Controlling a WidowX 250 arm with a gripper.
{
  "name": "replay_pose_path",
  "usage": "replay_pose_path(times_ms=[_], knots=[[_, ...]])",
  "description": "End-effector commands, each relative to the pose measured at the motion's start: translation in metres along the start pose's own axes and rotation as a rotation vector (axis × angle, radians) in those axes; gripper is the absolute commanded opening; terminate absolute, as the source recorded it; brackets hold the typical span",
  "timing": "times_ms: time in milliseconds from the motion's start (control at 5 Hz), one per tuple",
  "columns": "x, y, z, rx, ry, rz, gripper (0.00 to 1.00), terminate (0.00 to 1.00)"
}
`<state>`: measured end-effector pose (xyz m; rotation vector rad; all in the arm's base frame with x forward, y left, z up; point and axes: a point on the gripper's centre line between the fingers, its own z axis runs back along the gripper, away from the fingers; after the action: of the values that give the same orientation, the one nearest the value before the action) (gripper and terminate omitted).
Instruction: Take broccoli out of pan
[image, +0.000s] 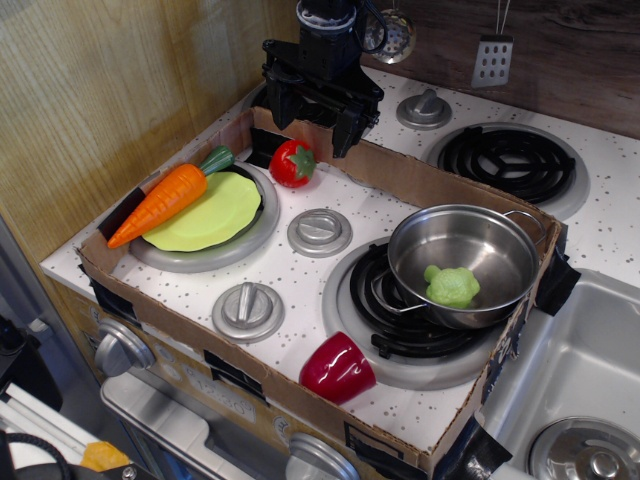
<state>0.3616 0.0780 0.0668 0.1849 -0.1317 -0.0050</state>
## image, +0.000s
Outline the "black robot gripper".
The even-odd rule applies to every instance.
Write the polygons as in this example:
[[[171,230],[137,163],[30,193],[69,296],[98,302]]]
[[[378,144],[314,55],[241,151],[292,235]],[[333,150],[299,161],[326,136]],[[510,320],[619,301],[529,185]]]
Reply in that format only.
[[[296,118],[303,98],[337,113],[333,157],[344,158],[378,120],[382,90],[364,73],[363,53],[353,29],[330,34],[300,29],[297,43],[267,39],[263,74],[275,125],[284,130]]]

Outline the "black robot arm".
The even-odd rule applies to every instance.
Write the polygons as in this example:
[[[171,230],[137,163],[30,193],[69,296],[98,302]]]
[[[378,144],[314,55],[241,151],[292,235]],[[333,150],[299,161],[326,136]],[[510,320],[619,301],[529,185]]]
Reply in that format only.
[[[371,1],[299,1],[299,41],[268,39],[263,75],[275,125],[283,130],[306,100],[334,112],[333,156],[343,158],[379,118],[384,94],[362,70],[363,54],[383,50],[388,27]]]

